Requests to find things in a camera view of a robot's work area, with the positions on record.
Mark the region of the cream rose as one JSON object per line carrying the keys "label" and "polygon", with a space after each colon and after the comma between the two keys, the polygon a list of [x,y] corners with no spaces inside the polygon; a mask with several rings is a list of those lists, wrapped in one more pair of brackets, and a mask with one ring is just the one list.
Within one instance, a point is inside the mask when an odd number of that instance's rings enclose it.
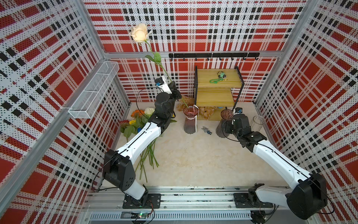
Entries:
{"label": "cream rose", "polygon": [[167,78],[168,84],[172,82],[172,79],[170,75],[168,74],[167,70],[164,68],[162,64],[162,57],[158,52],[155,52],[152,49],[152,46],[150,44],[149,36],[151,34],[151,31],[148,31],[147,25],[144,23],[140,23],[134,27],[131,28],[131,31],[129,32],[129,35],[132,37],[133,41],[142,44],[145,43],[148,49],[151,52],[151,55],[146,55],[145,58],[153,62],[157,67],[163,70],[165,77]]}

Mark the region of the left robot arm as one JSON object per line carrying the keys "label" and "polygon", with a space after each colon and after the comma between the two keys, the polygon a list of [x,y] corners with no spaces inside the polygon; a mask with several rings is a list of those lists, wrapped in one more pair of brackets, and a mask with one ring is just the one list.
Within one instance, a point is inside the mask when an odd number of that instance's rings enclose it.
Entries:
{"label": "left robot arm", "polygon": [[156,97],[154,113],[128,143],[105,153],[102,170],[104,180],[140,202],[146,200],[148,190],[136,180],[133,165],[150,143],[168,128],[174,115],[175,101],[181,99],[174,81],[168,84],[160,77],[155,82],[162,92]]}

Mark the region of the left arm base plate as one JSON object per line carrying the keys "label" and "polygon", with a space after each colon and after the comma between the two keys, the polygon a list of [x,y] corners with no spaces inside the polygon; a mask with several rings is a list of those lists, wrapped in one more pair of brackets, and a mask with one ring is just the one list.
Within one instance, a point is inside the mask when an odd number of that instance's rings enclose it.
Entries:
{"label": "left arm base plate", "polygon": [[123,209],[158,209],[161,204],[161,194],[148,194],[137,200],[130,195],[125,195]]}

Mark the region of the pink glass vase with ribbon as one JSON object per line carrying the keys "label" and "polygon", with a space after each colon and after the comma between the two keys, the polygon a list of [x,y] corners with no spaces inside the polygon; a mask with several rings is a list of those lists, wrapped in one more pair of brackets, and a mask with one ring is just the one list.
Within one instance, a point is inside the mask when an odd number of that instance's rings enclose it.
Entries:
{"label": "pink glass vase with ribbon", "polygon": [[197,132],[197,116],[199,115],[199,108],[196,105],[189,106],[183,110],[185,115],[184,131],[187,134],[194,134]]}

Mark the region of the dark pink ribbed vase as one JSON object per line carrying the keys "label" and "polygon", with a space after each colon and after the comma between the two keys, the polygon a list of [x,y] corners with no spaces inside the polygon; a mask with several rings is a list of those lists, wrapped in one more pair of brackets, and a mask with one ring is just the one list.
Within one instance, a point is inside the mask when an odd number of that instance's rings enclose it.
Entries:
{"label": "dark pink ribbed vase", "polygon": [[220,138],[227,138],[232,133],[233,111],[224,109],[221,112],[221,121],[216,128],[216,135]]}

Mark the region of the pale green rose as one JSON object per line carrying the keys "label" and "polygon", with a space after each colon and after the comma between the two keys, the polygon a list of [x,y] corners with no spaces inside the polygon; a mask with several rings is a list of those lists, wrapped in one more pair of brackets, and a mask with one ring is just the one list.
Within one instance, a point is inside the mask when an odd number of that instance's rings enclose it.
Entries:
{"label": "pale green rose", "polygon": [[148,108],[145,109],[145,115],[146,115],[147,117],[151,117],[154,112],[155,112],[155,109],[154,109],[154,108],[148,107]]}

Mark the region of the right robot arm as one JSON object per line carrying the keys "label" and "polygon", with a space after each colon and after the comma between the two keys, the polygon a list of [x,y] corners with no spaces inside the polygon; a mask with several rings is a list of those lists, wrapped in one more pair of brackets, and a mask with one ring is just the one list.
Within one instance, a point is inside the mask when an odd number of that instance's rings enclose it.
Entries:
{"label": "right robot arm", "polygon": [[252,131],[249,120],[242,109],[222,111],[221,132],[232,134],[242,147],[263,159],[288,184],[288,188],[270,187],[256,183],[248,190],[247,202],[251,207],[265,203],[289,208],[298,218],[307,220],[319,213],[329,202],[326,179],[301,168],[275,148],[258,131]]}

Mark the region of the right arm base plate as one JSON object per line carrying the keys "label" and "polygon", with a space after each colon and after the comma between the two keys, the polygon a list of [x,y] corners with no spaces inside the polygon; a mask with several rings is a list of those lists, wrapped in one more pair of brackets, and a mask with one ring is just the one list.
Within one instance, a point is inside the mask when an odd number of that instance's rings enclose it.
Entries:
{"label": "right arm base plate", "polygon": [[250,201],[248,193],[235,193],[233,196],[236,208],[274,208],[272,203]]}

